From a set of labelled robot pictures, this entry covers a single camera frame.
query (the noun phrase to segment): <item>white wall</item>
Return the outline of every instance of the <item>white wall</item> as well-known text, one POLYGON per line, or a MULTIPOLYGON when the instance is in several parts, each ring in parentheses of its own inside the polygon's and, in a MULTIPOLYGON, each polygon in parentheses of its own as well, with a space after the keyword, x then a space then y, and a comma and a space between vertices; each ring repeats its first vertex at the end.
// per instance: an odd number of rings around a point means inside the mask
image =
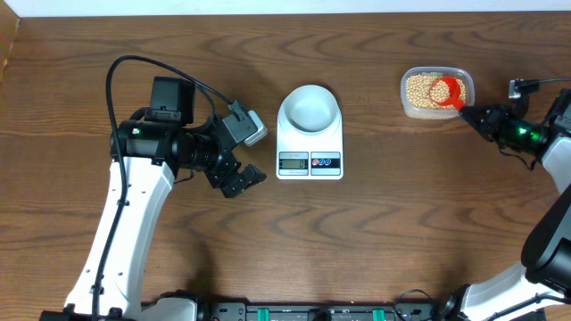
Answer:
POLYGON ((24 17, 571 10, 571 0, 5 0, 24 17))

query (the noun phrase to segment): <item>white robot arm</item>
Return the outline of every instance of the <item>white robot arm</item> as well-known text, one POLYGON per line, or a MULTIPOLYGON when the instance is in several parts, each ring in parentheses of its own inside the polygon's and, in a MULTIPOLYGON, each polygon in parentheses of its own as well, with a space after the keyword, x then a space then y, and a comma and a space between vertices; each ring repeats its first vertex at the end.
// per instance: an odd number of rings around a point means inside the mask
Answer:
MULTIPOLYGON (((558 138, 543 156, 542 164, 551 174, 559 192, 563 193, 571 184, 571 138, 558 138)), ((517 263, 489 281, 470 285, 462 298, 461 314, 470 321, 485 321, 491 320, 495 313, 515 307, 535 296, 551 295, 564 298, 562 292, 555 291, 541 283, 529 282, 525 273, 526 268, 522 263, 517 263)), ((495 320, 512 320, 531 311, 555 304, 562 304, 562 302, 542 300, 495 320)))
POLYGON ((263 181, 266 175, 253 165, 238 172, 241 163, 232 150, 242 142, 255 144, 267 129, 257 114, 246 111, 240 102, 232 103, 185 73, 145 57, 120 57, 111 66, 106 85, 114 162, 103 216, 63 313, 45 312, 40 319, 194 320, 196 304, 191 300, 162 299, 142 310, 141 285, 157 218, 179 169, 191 169, 193 175, 204 172, 211 186, 227 198, 263 181), (184 79, 155 78, 151 107, 140 109, 117 128, 111 79, 117 65, 125 60, 150 62, 184 79), (226 118, 216 114, 204 89, 227 102, 231 114, 226 118), (212 115, 204 125, 188 129, 185 125, 194 120, 195 90, 209 101, 212 115))
POLYGON ((517 92, 513 106, 460 111, 484 139, 497 143, 501 150, 509 147, 534 155, 561 195, 527 238, 521 263, 487 282, 461 288, 449 300, 452 312, 444 312, 449 313, 447 319, 506 321, 549 305, 571 303, 571 90, 561 90, 545 121, 533 124, 522 118, 528 95, 540 82, 512 80, 510 98, 517 92))

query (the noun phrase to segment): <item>red measuring spoon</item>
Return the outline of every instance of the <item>red measuring spoon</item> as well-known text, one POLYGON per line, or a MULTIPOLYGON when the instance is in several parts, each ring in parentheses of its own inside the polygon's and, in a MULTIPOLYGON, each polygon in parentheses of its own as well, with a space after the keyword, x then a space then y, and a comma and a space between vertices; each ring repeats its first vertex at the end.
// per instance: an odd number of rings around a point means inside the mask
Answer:
POLYGON ((448 86, 448 89, 450 90, 450 98, 448 98, 447 100, 445 100, 443 102, 437 102, 436 100, 432 99, 432 96, 430 95, 430 91, 429 91, 428 94, 430 96, 431 101, 437 103, 440 106, 452 105, 456 108, 457 111, 460 111, 460 109, 462 109, 462 107, 466 106, 466 104, 464 102, 462 102, 462 100, 460 99, 460 91, 461 91, 460 85, 458 85, 458 81, 456 81, 456 79, 454 77, 445 76, 445 77, 437 79, 430 86, 430 90, 432 90, 432 88, 434 88, 434 86, 436 86, 436 84, 438 84, 439 81, 443 81, 444 84, 446 84, 446 86, 448 86))

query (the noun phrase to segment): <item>plastic container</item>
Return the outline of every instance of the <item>plastic container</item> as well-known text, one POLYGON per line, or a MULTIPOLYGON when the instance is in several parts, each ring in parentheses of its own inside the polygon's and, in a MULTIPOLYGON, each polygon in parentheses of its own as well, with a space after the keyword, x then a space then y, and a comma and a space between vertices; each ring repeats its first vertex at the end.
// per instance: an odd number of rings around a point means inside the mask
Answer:
POLYGON ((414 119, 453 119, 459 116, 455 110, 433 110, 414 106, 407 98, 407 78, 418 74, 438 74, 441 76, 452 76, 462 80, 466 86, 466 105, 472 106, 476 101, 476 91, 474 80, 465 70, 452 67, 415 67, 407 71, 401 80, 401 100, 404 106, 404 113, 414 119))

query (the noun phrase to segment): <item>white kitchen scale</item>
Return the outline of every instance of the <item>white kitchen scale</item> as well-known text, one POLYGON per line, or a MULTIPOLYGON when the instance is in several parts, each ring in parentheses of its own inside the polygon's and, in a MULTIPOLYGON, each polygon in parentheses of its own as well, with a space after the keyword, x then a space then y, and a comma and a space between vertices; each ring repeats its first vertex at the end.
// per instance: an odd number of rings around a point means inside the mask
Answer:
POLYGON ((276 175, 341 179, 343 126, 337 100, 322 86, 295 89, 277 113, 276 175))

